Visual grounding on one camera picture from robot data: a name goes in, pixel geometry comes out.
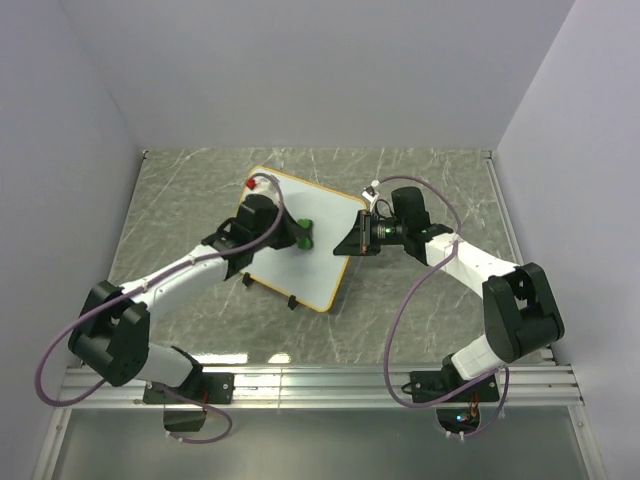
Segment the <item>green whiteboard eraser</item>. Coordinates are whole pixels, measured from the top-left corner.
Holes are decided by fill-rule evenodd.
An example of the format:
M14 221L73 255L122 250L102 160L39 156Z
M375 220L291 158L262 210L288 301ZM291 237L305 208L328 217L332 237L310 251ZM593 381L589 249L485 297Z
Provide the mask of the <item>green whiteboard eraser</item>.
M300 250L311 250L313 248L313 221L306 218L299 219L297 221L297 226L297 247Z

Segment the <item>yellow framed whiteboard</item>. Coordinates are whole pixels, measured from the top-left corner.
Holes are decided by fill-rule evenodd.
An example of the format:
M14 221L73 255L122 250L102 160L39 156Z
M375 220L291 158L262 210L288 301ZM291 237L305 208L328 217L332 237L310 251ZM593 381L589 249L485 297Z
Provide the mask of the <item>yellow framed whiteboard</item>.
M267 167L256 167L252 176L264 173L278 180L284 205L295 220L312 221L312 247L296 245L281 250L264 249L244 269L250 278L316 312L331 309L346 267L347 256L335 256L334 248L351 231L365 202L329 187Z

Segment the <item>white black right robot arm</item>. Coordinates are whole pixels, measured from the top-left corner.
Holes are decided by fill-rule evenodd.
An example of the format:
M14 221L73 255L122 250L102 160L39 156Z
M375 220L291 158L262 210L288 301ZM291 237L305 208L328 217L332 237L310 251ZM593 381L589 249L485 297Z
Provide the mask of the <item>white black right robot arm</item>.
M564 336L564 322L541 266L502 260L432 222L417 187L393 190L388 216L377 209L379 193L373 185L363 197L369 207L357 212L334 255L376 256L384 246L401 246L432 272L446 273L482 300L484 333L445 361L441 386L448 397L466 398L475 390L476 378Z

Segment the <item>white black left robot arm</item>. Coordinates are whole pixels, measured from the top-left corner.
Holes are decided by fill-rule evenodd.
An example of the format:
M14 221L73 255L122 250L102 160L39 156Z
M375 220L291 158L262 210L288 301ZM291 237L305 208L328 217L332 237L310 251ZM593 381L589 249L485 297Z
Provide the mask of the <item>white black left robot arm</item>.
M120 286L103 281L93 287L68 348L114 387L139 379L190 402L201 393L202 366L178 347L152 343L153 322L238 274L263 249L310 249L312 231L311 220L294 219L278 201L250 194L235 216L179 260Z

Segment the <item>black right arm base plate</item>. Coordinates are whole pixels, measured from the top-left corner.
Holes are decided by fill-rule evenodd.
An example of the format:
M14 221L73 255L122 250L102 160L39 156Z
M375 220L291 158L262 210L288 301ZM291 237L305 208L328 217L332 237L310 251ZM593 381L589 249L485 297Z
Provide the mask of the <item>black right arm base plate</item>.
M401 391L409 395L413 403L427 403L467 384L468 381L462 380L456 373L411 371L409 373L409 382L401 386ZM497 402L500 398L496 377L491 375L446 400L446 403Z

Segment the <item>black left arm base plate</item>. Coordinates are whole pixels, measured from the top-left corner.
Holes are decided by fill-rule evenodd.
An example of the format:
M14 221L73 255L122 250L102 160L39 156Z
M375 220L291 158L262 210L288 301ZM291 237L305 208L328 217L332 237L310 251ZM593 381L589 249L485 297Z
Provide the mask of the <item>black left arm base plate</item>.
M235 375L230 372L205 372L197 380L188 380L185 386L169 389L153 384L144 390L144 404L193 403L229 405L233 399Z

